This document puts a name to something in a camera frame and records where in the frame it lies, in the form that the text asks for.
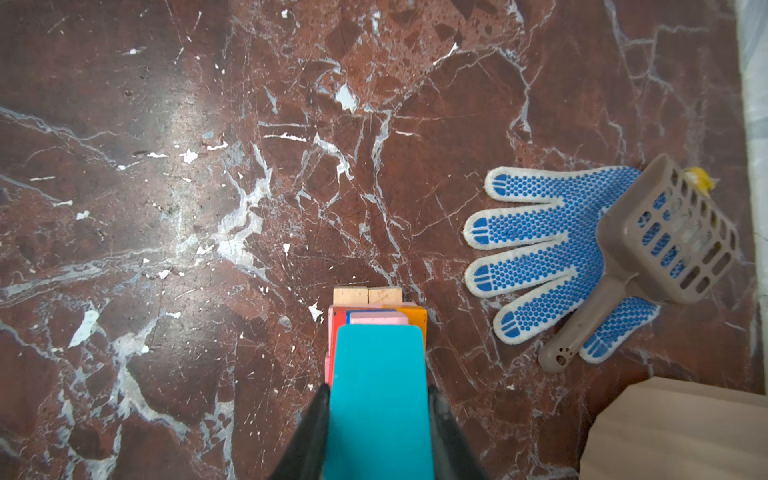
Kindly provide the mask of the blue dotted work glove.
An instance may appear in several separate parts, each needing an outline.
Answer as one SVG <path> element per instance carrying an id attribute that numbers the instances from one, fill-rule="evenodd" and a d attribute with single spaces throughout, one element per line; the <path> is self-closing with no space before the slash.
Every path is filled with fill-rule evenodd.
<path id="1" fill-rule="evenodd" d="M 500 341 L 522 344 L 583 304 L 604 272 L 598 223 L 639 175 L 629 166 L 488 172 L 485 192 L 503 205 L 465 222 L 466 243 L 487 254 L 467 267 L 464 282 L 479 298 L 516 294 L 493 319 Z"/>

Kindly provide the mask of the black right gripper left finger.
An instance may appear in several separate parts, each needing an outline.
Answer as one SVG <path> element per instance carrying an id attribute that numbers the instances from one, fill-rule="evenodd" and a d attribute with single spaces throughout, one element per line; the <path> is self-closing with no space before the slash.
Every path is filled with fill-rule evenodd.
<path id="1" fill-rule="evenodd" d="M 323 384 L 268 479 L 318 480 L 322 477 L 330 423 L 330 387 Z"/>

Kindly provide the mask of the red wood block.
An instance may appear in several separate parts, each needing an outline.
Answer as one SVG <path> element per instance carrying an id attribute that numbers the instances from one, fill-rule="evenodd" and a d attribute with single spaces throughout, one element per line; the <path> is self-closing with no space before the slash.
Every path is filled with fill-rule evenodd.
<path id="1" fill-rule="evenodd" d="M 347 312 L 348 311 L 364 311 L 364 310 L 367 310 L 367 307 L 363 305 L 332 305 L 332 306 L 333 306 L 334 327 L 335 327 L 335 342 L 334 342 L 334 351 L 333 351 L 333 372 L 334 372 L 337 334 L 338 334 L 338 330 L 343 325 L 347 324 Z"/>

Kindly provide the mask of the peach ribbed flower pot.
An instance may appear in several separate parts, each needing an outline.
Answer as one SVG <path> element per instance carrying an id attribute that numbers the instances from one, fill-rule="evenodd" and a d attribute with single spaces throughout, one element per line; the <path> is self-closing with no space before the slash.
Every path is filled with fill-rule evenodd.
<path id="1" fill-rule="evenodd" d="M 767 398 L 653 377 L 627 387 L 591 427 L 583 479 L 764 479 Z"/>

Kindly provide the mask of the natural wood block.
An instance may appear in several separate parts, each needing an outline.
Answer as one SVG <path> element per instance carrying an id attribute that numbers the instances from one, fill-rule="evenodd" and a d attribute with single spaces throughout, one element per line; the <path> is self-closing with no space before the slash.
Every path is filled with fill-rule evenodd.
<path id="1" fill-rule="evenodd" d="M 368 288 L 365 286 L 340 286 L 333 289 L 334 305 L 367 305 Z"/>
<path id="2" fill-rule="evenodd" d="M 402 289 L 400 287 L 371 287 L 368 289 L 368 303 L 402 304 Z"/>

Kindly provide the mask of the teal triangle wood block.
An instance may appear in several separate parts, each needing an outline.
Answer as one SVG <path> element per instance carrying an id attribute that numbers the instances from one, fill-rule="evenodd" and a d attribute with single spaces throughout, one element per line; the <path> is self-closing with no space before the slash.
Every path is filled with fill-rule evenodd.
<path id="1" fill-rule="evenodd" d="M 325 479 L 432 479 L 422 331 L 341 327 L 329 413 Z"/>

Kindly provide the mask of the brown plastic slotted scoop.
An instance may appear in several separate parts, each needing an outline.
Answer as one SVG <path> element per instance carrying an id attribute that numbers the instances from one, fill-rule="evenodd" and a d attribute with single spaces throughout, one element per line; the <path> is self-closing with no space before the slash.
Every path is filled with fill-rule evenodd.
<path id="1" fill-rule="evenodd" d="M 599 362 L 665 303 L 698 302 L 739 255 L 735 225 L 667 155 L 655 158 L 597 228 L 604 273 L 540 350 L 559 373 L 575 355 Z"/>

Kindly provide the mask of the orange wood block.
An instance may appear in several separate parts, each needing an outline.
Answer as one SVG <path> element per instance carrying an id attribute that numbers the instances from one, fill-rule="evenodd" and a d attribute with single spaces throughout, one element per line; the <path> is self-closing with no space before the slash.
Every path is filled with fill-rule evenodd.
<path id="1" fill-rule="evenodd" d="M 408 324 L 416 326 L 422 333 L 423 344 L 427 344 L 428 313 L 427 310 L 415 305 L 396 306 L 395 309 L 406 315 Z"/>

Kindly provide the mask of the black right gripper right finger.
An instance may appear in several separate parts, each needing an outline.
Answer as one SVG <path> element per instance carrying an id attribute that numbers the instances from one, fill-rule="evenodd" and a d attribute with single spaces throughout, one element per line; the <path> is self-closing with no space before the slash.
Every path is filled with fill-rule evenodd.
<path id="1" fill-rule="evenodd" d="M 428 387 L 428 411 L 434 475 L 436 479 L 488 478 L 436 385 Z"/>

